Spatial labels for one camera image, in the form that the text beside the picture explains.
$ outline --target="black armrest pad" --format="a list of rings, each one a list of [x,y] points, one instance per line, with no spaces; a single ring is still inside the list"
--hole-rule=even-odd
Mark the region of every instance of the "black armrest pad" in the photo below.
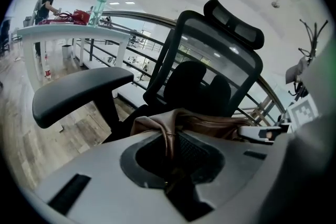
[[[35,92],[33,117],[47,128],[99,94],[133,81],[133,73],[120,67],[95,68],[69,74]]]

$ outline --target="brown leather bag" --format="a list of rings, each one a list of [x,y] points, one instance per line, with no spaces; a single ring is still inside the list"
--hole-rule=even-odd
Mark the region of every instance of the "brown leather bag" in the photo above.
[[[166,144],[166,157],[173,159],[175,134],[178,130],[189,130],[212,137],[244,141],[238,136],[237,130],[241,126],[251,125],[253,125],[252,122],[247,119],[206,116],[186,109],[175,109],[150,117],[136,118],[131,135],[161,130]]]

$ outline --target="black shirt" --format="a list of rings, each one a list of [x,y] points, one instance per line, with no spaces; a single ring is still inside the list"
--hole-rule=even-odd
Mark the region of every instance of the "black shirt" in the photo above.
[[[43,19],[48,18],[49,11],[50,11],[46,8],[46,5],[45,5],[47,1],[49,1],[50,4],[52,5],[54,0],[42,0],[42,7],[37,12],[37,16]]]

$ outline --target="trash can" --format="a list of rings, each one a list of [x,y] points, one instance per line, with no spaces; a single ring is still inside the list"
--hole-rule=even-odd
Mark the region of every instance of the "trash can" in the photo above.
[[[62,46],[63,59],[68,59],[71,57],[71,45]]]

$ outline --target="wooden floor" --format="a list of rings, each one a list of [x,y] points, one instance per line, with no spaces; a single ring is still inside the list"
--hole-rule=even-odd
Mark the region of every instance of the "wooden floor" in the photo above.
[[[48,52],[52,78],[44,78],[44,84],[81,70],[77,60],[63,60],[61,45],[57,47]],[[34,92],[22,55],[20,45],[14,44],[12,51],[0,58],[0,81],[4,84],[0,89],[0,147],[18,183],[34,189],[50,173],[100,144],[110,131],[92,102],[59,124],[39,128],[31,111]],[[133,111],[118,98],[115,103],[121,120]]]

